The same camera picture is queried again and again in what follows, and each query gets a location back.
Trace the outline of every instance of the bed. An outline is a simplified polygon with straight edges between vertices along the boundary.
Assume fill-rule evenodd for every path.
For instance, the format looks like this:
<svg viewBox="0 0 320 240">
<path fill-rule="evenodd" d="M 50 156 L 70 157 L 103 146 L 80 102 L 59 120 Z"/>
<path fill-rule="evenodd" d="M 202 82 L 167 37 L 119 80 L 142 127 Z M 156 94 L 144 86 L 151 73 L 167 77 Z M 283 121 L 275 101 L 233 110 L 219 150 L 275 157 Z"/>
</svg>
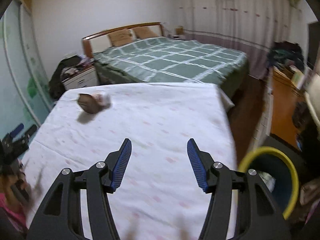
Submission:
<svg viewBox="0 0 320 240">
<path fill-rule="evenodd" d="M 113 47 L 108 34 L 121 29 L 148 26 L 159 37 Z M 168 39 L 160 23 L 129 25 L 83 38 L 85 54 L 94 64 L 102 84 L 134 82 L 197 82 L 218 85 L 229 98 L 240 87 L 249 65 L 244 52 Z"/>
<path fill-rule="evenodd" d="M 107 92 L 111 107 L 89 115 L 76 100 L 79 93 Z M 30 144 L 22 162 L 32 188 L 27 225 L 63 168 L 88 169 L 116 151 L 124 138 L 132 154 L 121 186 L 109 194 L 121 239 L 137 218 L 136 239 L 179 239 L 183 218 L 190 239 L 198 239 L 210 194 L 196 182 L 187 141 L 236 169 L 236 154 L 219 88 L 199 83 L 130 83 L 68 90 L 57 102 Z M 233 236 L 232 206 L 228 238 Z M 91 238 L 86 195 L 81 193 L 84 236 Z"/>
</svg>

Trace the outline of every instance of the brown pillow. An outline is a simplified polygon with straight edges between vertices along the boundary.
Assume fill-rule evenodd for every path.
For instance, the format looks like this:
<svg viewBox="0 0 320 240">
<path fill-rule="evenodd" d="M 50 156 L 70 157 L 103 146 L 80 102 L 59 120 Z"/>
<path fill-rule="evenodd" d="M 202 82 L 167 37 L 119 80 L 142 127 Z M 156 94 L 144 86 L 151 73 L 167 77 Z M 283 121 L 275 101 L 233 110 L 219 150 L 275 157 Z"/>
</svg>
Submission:
<svg viewBox="0 0 320 240">
<path fill-rule="evenodd" d="M 148 26 L 135 27 L 135 28 L 133 28 L 133 31 L 136 34 L 137 38 L 139 38 L 139 39 L 159 37 L 152 30 L 150 30 L 150 28 Z"/>
<path fill-rule="evenodd" d="M 119 47 L 119 46 L 133 42 L 131 34 L 129 33 L 128 29 L 111 32 L 108 35 L 112 45 L 115 47 Z"/>
</svg>

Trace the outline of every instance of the sliding wardrobe door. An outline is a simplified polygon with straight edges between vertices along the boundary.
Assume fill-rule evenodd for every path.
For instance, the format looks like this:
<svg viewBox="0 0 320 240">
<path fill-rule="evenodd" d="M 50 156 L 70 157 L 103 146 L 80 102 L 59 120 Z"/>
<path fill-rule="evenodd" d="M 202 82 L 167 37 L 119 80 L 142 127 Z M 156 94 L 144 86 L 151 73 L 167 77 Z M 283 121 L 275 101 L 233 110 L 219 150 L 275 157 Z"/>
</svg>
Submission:
<svg viewBox="0 0 320 240">
<path fill-rule="evenodd" d="M 25 106 L 12 80 L 4 47 L 4 18 L 0 20 L 0 138 L 11 132 L 18 124 L 24 124 L 24 131 L 37 124 Z"/>
<path fill-rule="evenodd" d="M 40 126 L 49 110 L 29 71 L 20 35 L 20 4 L 13 0 L 4 14 L 4 45 L 9 71 L 22 101 Z"/>
<path fill-rule="evenodd" d="M 32 18 L 23 4 L 20 5 L 20 28 L 22 46 L 29 71 L 34 78 L 36 87 L 45 105 L 48 110 L 52 110 L 52 100 L 49 95 L 49 81 L 38 54 L 33 33 Z"/>
</svg>

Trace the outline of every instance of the patterned curtain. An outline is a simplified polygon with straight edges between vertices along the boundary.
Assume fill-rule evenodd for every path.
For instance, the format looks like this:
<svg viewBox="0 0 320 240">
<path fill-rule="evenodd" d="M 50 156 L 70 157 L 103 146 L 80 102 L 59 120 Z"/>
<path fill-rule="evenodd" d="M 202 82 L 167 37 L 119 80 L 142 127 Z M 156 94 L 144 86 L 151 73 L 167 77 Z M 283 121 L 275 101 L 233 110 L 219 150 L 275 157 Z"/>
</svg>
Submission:
<svg viewBox="0 0 320 240">
<path fill-rule="evenodd" d="M 289 35 L 289 0 L 178 0 L 187 39 L 247 53 L 250 74 L 263 78 L 274 41 Z"/>
</svg>

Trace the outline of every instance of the pink shirt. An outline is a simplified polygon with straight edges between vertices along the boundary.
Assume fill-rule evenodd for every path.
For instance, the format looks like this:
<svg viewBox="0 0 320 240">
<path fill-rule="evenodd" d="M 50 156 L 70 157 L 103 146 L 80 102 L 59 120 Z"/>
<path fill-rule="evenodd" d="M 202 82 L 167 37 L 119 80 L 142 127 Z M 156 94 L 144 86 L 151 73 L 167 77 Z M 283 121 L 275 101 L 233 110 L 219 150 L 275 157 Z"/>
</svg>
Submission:
<svg viewBox="0 0 320 240">
<path fill-rule="evenodd" d="M 2 207 L 12 225 L 19 232 L 25 233 L 27 230 L 26 225 L 26 216 L 23 212 L 22 207 L 20 207 L 19 212 L 11 211 L 5 204 L 5 195 L 4 193 L 0 193 L 0 207 Z"/>
</svg>

